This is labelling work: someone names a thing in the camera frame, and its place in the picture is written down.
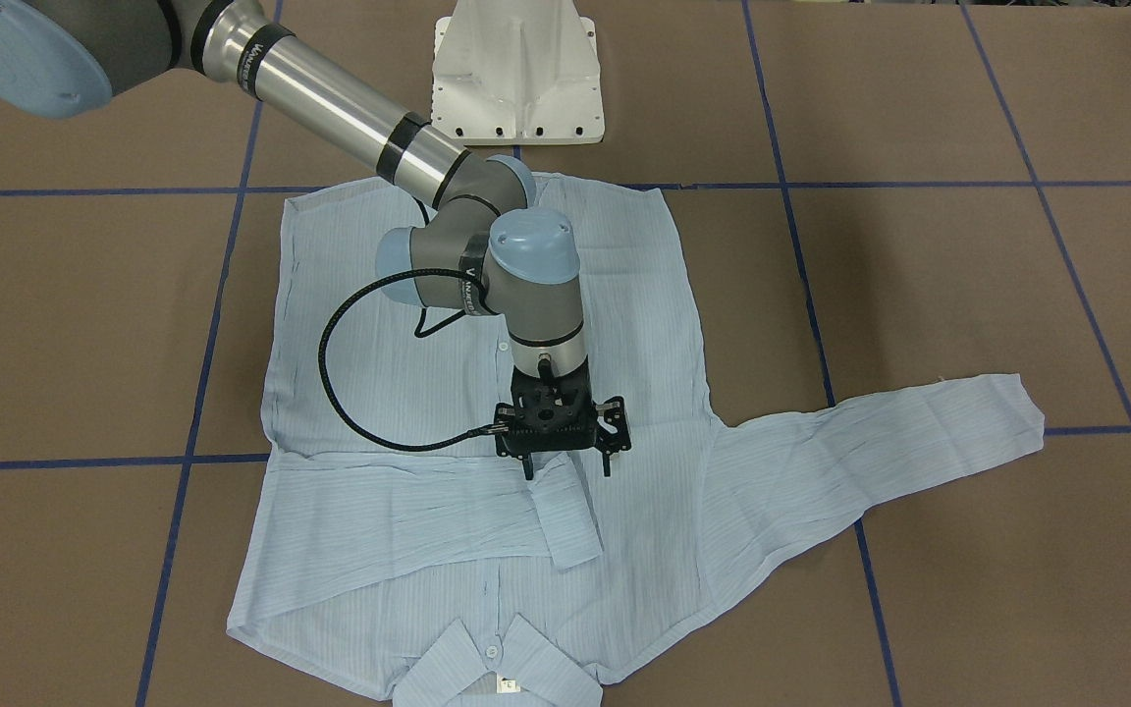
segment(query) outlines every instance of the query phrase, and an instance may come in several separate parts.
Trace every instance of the blue joint cap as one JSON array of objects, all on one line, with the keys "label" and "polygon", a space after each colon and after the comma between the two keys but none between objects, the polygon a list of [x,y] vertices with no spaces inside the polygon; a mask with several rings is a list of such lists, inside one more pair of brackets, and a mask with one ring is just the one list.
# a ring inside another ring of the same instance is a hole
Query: blue joint cap
[{"label": "blue joint cap", "polygon": [[0,0],[0,98],[68,118],[112,101],[112,81],[80,41],[23,0]]},{"label": "blue joint cap", "polygon": [[[413,230],[411,227],[394,227],[378,242],[378,255],[373,258],[373,269],[379,279],[394,276],[396,273],[412,270],[413,251],[408,248],[412,236]],[[421,295],[417,294],[417,283],[412,278],[383,286],[382,294],[386,294],[387,299],[391,301],[399,301],[400,304],[413,304],[414,308],[422,308]]]},{"label": "blue joint cap", "polygon": [[508,274],[535,285],[564,285],[578,277],[575,227],[566,214],[544,206],[495,219],[487,249]]},{"label": "blue joint cap", "polygon": [[535,206],[535,175],[530,173],[530,167],[525,162],[511,155],[493,155],[487,157],[487,162],[500,162],[500,164],[512,170],[517,180],[521,182],[521,189],[526,192],[526,206]]}]

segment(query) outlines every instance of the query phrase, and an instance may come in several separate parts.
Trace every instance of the black cable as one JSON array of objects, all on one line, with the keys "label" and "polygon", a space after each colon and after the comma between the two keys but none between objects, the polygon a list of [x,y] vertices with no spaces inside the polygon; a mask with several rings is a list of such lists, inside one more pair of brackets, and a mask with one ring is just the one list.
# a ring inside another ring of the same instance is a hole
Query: black cable
[{"label": "black cable", "polygon": [[[461,270],[449,270],[446,268],[417,268],[412,270],[405,270],[403,273],[396,273],[394,274],[394,276],[387,276],[385,278],[369,283],[369,285],[363,286],[361,287],[360,291],[355,292],[354,295],[351,295],[348,296],[348,299],[344,300],[343,303],[338,305],[338,309],[334,310],[334,314],[331,318],[329,318],[329,321],[326,322],[326,330],[322,331],[322,340],[320,340],[320,344],[318,345],[317,348],[317,367],[318,370],[320,371],[320,376],[322,376],[322,388],[326,389],[326,397],[329,399],[329,402],[331,402],[331,407],[334,407],[334,413],[337,413],[340,420],[344,421],[346,425],[354,431],[354,433],[360,434],[364,439],[369,439],[370,442],[378,443],[378,446],[382,446],[389,449],[395,449],[395,451],[434,451],[435,449],[451,447],[452,443],[465,442],[466,439],[472,439],[484,434],[497,434],[498,431],[502,431],[501,429],[499,429],[499,425],[491,424],[463,431],[461,434],[458,434],[457,437],[452,437],[449,439],[444,439],[442,440],[442,442],[432,442],[432,443],[391,442],[389,439],[382,439],[381,437],[371,433],[371,431],[357,424],[357,421],[352,420],[352,416],[348,415],[348,413],[346,413],[345,408],[343,408],[343,405],[338,402],[337,395],[334,394],[334,386],[331,385],[331,380],[329,380],[329,370],[326,367],[326,350],[329,347],[329,339],[331,339],[331,335],[334,334],[334,327],[338,326],[339,319],[343,318],[343,314],[345,314],[347,310],[353,308],[355,303],[357,303],[357,301],[362,300],[363,296],[371,294],[371,292],[374,292],[377,290],[381,290],[381,287],[383,286],[391,285],[391,283],[409,278],[434,277],[434,276],[452,277],[473,283],[473,285],[477,287],[477,291],[480,291],[480,304],[483,304],[484,309],[486,308],[486,287],[483,285],[483,281],[480,281],[480,278],[472,276],[472,274]],[[451,324],[451,321],[454,321],[454,319],[451,318],[444,319],[444,324],[438,325],[435,327],[435,330],[437,328],[441,328],[448,324]]]},{"label": "black cable", "polygon": [[[417,209],[421,210],[422,224],[430,225],[430,215],[426,214],[426,206],[422,204],[421,198],[415,197],[413,201],[417,202]],[[465,317],[465,312],[457,312],[452,314],[452,317],[448,317],[443,319],[443,321],[423,331],[421,327],[426,326],[426,309],[422,308],[421,317],[417,317],[417,327],[413,328],[413,335],[416,336],[417,338],[426,338],[428,336],[439,334],[439,330],[442,330],[442,328],[448,325],[458,322],[459,319],[461,319],[461,317]]]},{"label": "black cable", "polygon": [[430,225],[430,216],[426,215],[426,206],[422,204],[421,198],[414,198],[413,201],[416,201],[418,209],[421,209],[421,219],[425,221],[425,224],[423,225]]},{"label": "black cable", "polygon": [[417,327],[413,328],[413,335],[416,336],[417,338],[426,338],[426,336],[435,334],[437,331],[441,330],[441,328],[443,328],[443,327],[446,327],[446,326],[448,326],[448,325],[450,325],[452,322],[461,321],[461,317],[465,317],[465,312],[457,312],[457,313],[452,314],[452,317],[448,317],[448,318],[443,319],[443,321],[437,324],[435,326],[432,326],[432,327],[428,328],[428,330],[422,331],[421,327],[423,325],[425,325],[425,322],[426,322],[426,309],[422,308],[421,309],[421,317],[417,317]]}]

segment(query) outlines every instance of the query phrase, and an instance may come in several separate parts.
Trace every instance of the light blue shirt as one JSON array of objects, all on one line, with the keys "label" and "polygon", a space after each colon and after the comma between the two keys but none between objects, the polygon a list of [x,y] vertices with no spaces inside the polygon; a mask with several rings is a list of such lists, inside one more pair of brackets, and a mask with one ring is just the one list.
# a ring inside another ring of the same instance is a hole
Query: light blue shirt
[{"label": "light blue shirt", "polygon": [[[273,442],[230,636],[396,707],[596,707],[779,563],[878,502],[1042,447],[1018,376],[979,376],[727,428],[658,192],[539,178],[575,223],[596,398],[623,395],[633,449],[539,460],[534,482],[477,438],[434,456],[352,433],[320,385],[327,319],[372,279],[378,239],[421,216],[378,180],[286,202],[261,411]],[[428,340],[371,296],[331,339],[348,412],[433,442],[490,421],[512,361],[499,317]],[[497,693],[494,674],[520,692]]]}]

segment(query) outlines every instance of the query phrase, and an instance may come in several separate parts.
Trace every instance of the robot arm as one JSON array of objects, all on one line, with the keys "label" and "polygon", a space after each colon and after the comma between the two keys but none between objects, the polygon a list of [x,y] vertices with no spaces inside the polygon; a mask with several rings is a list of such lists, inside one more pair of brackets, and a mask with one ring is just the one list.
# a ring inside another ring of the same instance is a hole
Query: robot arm
[{"label": "robot arm", "polygon": [[573,232],[564,215],[533,207],[520,161],[474,156],[271,21],[257,0],[0,0],[0,97],[28,112],[76,115],[175,67],[236,81],[433,206],[426,227],[383,238],[378,274],[468,277],[405,279],[387,294],[503,314],[516,371],[511,406],[487,426],[498,451],[521,459],[529,480],[530,452],[596,447],[608,475],[610,454],[629,448],[622,398],[593,403]]}]

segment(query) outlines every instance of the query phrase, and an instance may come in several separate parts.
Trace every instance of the shirt sleeve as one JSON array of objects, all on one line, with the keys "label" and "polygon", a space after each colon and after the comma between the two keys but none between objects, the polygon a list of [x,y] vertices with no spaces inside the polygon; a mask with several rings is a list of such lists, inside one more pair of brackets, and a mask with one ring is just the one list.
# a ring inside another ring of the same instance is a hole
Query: shirt sleeve
[{"label": "shirt sleeve", "polygon": [[872,506],[1037,451],[1044,432],[1019,376],[866,395],[719,430],[699,549],[715,609],[731,609]]}]

